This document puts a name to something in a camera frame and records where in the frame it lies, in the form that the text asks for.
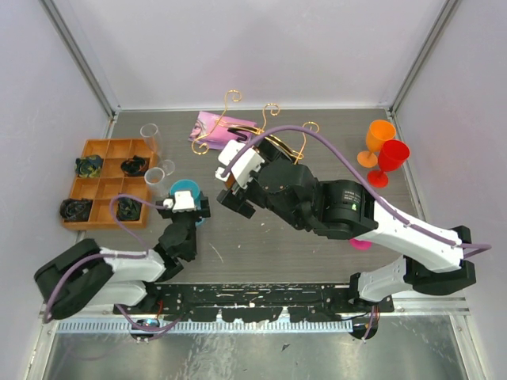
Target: circular blue object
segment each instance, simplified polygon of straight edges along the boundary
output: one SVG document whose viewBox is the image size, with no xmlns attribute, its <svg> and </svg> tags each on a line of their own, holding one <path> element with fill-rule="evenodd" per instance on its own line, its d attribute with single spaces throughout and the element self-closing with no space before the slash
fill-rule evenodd
<svg viewBox="0 0 507 380">
<path fill-rule="evenodd" d="M 169 190 L 170 195 L 174 195 L 175 192 L 181 192 L 184 190 L 189 190 L 192 193 L 193 200 L 197 203 L 197 208 L 200 208 L 200 187 L 193 180 L 178 180 L 176 181 L 171 189 Z M 201 219 L 200 222 L 196 223 L 196 226 L 200 226 L 204 223 L 204 218 Z"/>
</svg>

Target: metal floor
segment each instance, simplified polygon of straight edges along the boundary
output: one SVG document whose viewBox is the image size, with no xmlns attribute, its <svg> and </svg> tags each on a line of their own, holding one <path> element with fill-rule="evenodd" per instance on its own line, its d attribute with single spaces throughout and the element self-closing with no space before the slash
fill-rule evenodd
<svg viewBox="0 0 507 380">
<path fill-rule="evenodd" d="M 446 316 L 382 317 L 366 344 L 336 332 L 169 333 L 149 344 L 57 333 L 48 363 L 45 380 L 467 378 Z"/>
<path fill-rule="evenodd" d="M 399 255 L 381 246 L 360 252 L 347 241 L 331 241 L 313 233 L 293 230 L 287 223 L 266 210 L 257 210 L 247 219 L 221 206 L 216 196 L 223 183 L 215 179 L 217 150 L 194 154 L 187 140 L 198 112 L 121 112 L 112 132 L 113 138 L 138 138 L 147 123 L 159 126 L 166 150 L 164 158 L 176 163 L 173 180 L 195 180 L 210 199 L 212 218 L 198 230 L 198 256 L 174 279 L 179 283 L 228 282 L 343 282 L 350 275 L 377 269 Z M 257 121 L 262 126 L 261 110 L 229 111 L 228 116 Z M 311 120 L 320 125 L 326 136 L 364 176 L 368 173 L 357 164 L 356 156 L 365 150 L 369 124 L 386 119 L 382 109 L 360 110 L 283 110 L 277 117 L 268 113 L 266 129 L 277 125 L 303 125 Z M 285 132 L 279 136 L 294 148 L 303 137 Z M 309 138 L 302 163 L 321 181 L 353 179 L 352 174 L 317 141 Z M 415 215 L 402 170 L 389 173 L 390 184 L 379 193 L 394 206 Z M 154 244 L 168 223 L 151 211 L 149 225 L 139 234 Z M 90 231 L 87 237 L 111 249 L 139 250 L 139 244 L 119 230 Z"/>
</svg>

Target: orange wine glass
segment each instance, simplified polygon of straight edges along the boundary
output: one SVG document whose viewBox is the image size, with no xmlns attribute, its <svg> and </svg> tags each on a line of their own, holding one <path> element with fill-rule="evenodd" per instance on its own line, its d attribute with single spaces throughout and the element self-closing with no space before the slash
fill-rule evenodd
<svg viewBox="0 0 507 380">
<path fill-rule="evenodd" d="M 366 147 L 357 155 L 357 162 L 365 168 L 372 168 L 377 165 L 375 152 L 382 149 L 382 145 L 396 136 L 395 126 L 386 120 L 375 120 L 370 124 L 366 134 Z"/>
</svg>

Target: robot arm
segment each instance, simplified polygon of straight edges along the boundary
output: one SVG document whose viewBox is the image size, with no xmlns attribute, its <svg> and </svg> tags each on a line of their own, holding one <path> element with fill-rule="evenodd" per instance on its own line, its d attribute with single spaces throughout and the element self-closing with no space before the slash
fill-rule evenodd
<svg viewBox="0 0 507 380">
<path fill-rule="evenodd" d="M 44 301 L 48 302 L 64 273 L 81 259 L 100 253 L 103 259 L 91 260 L 64 283 L 52 307 L 54 319 L 68 318 L 84 307 L 122 304 L 149 312 L 159 300 L 155 282 L 167 281 L 183 269 L 180 259 L 196 258 L 196 222 L 211 216 L 208 198 L 201 195 L 197 207 L 190 191 L 176 192 L 158 205 L 164 219 L 171 219 L 158 244 L 146 252 L 114 251 L 84 239 L 34 275 Z"/>
<path fill-rule="evenodd" d="M 244 147 L 231 141 L 219 156 L 222 165 Z M 373 272 L 351 276 L 351 302 L 379 302 L 399 291 L 414 289 L 428 295 L 449 295 L 475 283 L 471 262 L 463 259 L 461 242 L 471 243 L 470 231 L 461 226 L 444 230 L 402 211 L 403 224 L 388 213 L 361 185 L 351 180 L 319 181 L 305 165 L 293 160 L 271 142 L 262 140 L 234 164 L 217 200 L 232 211 L 251 218 L 254 205 L 266 208 L 297 230 L 313 231 L 329 239 L 371 241 L 400 252 L 394 263 Z M 421 234 L 410 225 L 421 226 L 456 241 L 451 247 Z"/>
</svg>

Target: gold wire decoration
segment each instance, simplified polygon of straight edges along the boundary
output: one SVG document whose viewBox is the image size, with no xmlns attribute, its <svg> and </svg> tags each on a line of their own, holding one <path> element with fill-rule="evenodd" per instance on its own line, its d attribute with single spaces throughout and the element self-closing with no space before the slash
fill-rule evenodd
<svg viewBox="0 0 507 380">
<path fill-rule="evenodd" d="M 271 116 L 278 116 L 278 114 L 280 113 L 280 106 L 277 103 L 268 103 L 267 105 L 265 105 L 264 108 L 262 109 L 262 119 L 264 119 L 264 124 L 262 124 L 262 128 L 257 133 L 258 135 L 264 133 L 264 128 L 266 128 L 266 124 L 268 123 L 268 120 L 266 119 L 267 108 L 271 108 L 269 110 Z"/>
<path fill-rule="evenodd" d="M 266 110 L 268 108 L 271 108 L 269 110 L 269 113 L 271 114 L 271 116 L 278 116 L 280 114 L 280 106 L 277 103 L 268 103 L 267 105 L 265 105 L 262 108 L 262 119 L 264 120 L 264 123 L 262 124 L 262 128 L 251 127 L 251 126 L 236 124 L 236 123 L 229 123 L 225 120 L 222 120 L 222 118 L 225 115 L 225 112 L 228 110 L 227 97 L 230 93 L 233 93 L 232 101 L 241 101 L 242 95 L 239 91 L 237 91 L 235 89 L 227 91 L 227 93 L 225 94 L 225 97 L 223 99 L 223 102 L 225 104 L 225 109 L 223 110 L 220 118 L 217 119 L 215 126 L 213 126 L 212 130 L 209 133 L 207 133 L 206 135 L 202 135 L 202 136 L 198 137 L 197 139 L 195 139 L 194 141 L 192 141 L 192 150 L 195 154 L 206 154 L 209 151 L 209 147 L 208 147 L 207 143 L 203 142 L 202 144 L 199 145 L 199 148 L 202 148 L 202 147 L 206 148 L 205 152 L 196 151 L 194 143 L 197 140 L 200 140 L 206 136 L 209 136 L 215 130 L 215 128 L 217 126 L 234 129 L 236 131 L 247 131 L 247 132 L 250 132 L 254 135 L 259 136 L 260 134 L 265 132 L 265 128 L 268 123 L 268 120 L 266 118 Z M 313 121 L 307 121 L 305 124 L 303 124 L 303 127 L 306 127 L 307 125 L 310 125 L 310 129 L 312 131 L 314 130 L 313 127 L 316 128 L 315 129 L 316 132 L 320 131 L 320 126 Z M 285 152 L 287 156 L 291 157 L 294 160 L 294 164 L 297 164 L 299 160 L 302 160 L 304 158 L 303 151 L 304 151 L 305 146 L 307 145 L 307 137 L 304 133 L 303 133 L 303 146 L 301 146 L 301 149 L 299 151 L 293 150 L 289 145 L 287 145 L 285 142 L 283 142 L 280 138 L 276 137 L 275 135 L 267 135 L 265 137 L 265 139 L 270 141 L 272 144 L 278 146 L 279 148 L 281 148 L 282 151 Z"/>
<path fill-rule="evenodd" d="M 234 102 L 241 101 L 241 99 L 243 98 L 243 96 L 241 95 L 241 93 L 239 91 L 237 91 L 236 89 L 230 89 L 229 91 L 226 92 L 225 96 L 223 97 L 224 110 L 222 112 L 222 115 L 220 115 L 220 118 L 217 119 L 215 125 L 213 126 L 213 128 L 207 134 L 199 136 L 198 138 L 196 138 L 196 139 L 194 139 L 192 141 L 192 151 L 193 151 L 193 153 L 202 155 L 202 154 L 206 154 L 209 151 L 209 145 L 208 145 L 207 142 L 203 142 L 202 144 L 199 145 L 200 149 L 201 148 L 206 148 L 206 150 L 204 152 L 197 151 L 196 147 L 195 147 L 195 144 L 196 144 L 197 141 L 208 137 L 211 133 L 213 133 L 213 131 L 215 130 L 216 126 L 220 124 L 220 122 L 222 121 L 223 116 L 225 115 L 225 112 L 227 112 L 227 110 L 228 110 L 227 98 L 229 97 L 229 94 L 232 94 L 231 99 Z"/>
<path fill-rule="evenodd" d="M 320 126 L 313 121 L 307 121 L 305 124 L 303 124 L 303 128 L 305 128 L 307 125 L 310 126 L 310 131 L 313 131 L 313 127 L 315 127 L 314 132 L 318 133 L 320 131 Z M 302 160 L 304 158 L 303 150 L 306 145 L 307 145 L 307 134 L 303 133 L 303 146 L 301 146 L 301 150 L 299 152 L 294 152 L 294 154 L 296 155 L 294 165 L 297 164 L 299 160 Z"/>
</svg>

